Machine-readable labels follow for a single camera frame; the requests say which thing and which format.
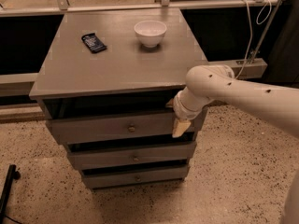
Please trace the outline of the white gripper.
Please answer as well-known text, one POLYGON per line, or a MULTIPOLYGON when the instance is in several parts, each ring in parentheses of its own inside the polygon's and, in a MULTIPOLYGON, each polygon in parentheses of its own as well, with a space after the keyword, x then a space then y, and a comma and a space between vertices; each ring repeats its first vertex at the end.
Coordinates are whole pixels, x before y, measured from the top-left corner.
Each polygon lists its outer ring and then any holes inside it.
POLYGON ((166 108, 173 108, 177 119, 174 120, 172 137, 181 137, 191 126, 203 109, 203 99, 195 97, 190 91, 179 91, 174 99, 170 99, 166 108))

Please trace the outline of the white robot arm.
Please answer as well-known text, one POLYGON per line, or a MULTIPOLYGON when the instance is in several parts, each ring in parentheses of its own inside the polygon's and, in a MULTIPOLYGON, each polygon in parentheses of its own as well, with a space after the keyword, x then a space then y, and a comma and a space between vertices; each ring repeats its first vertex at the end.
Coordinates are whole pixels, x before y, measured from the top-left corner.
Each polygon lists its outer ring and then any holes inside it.
POLYGON ((238 79, 227 65, 200 65, 187 72, 185 87, 171 101, 175 112, 172 136, 182 136, 192 120, 215 101, 299 138, 299 90, 238 79))

